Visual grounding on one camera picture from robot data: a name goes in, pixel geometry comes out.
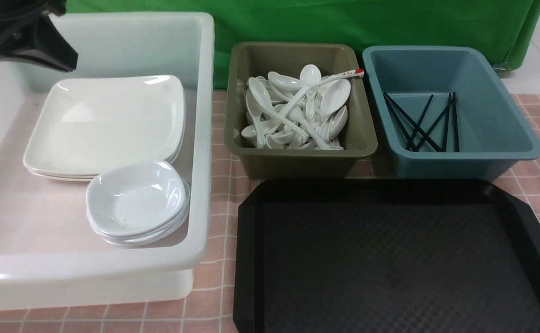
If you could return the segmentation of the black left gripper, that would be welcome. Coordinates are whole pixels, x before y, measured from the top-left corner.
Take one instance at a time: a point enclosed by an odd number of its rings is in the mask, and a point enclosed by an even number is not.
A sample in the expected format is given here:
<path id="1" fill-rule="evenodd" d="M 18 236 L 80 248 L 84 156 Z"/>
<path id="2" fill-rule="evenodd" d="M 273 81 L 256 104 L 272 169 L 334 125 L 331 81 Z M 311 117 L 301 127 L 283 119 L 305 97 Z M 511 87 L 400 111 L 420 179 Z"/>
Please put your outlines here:
<path id="1" fill-rule="evenodd" d="M 0 47 L 0 61 L 19 62 L 59 72 L 76 70 L 78 53 L 63 38 L 50 17 L 63 16 L 66 0 L 0 0 L 0 45 L 31 25 L 30 45 Z"/>

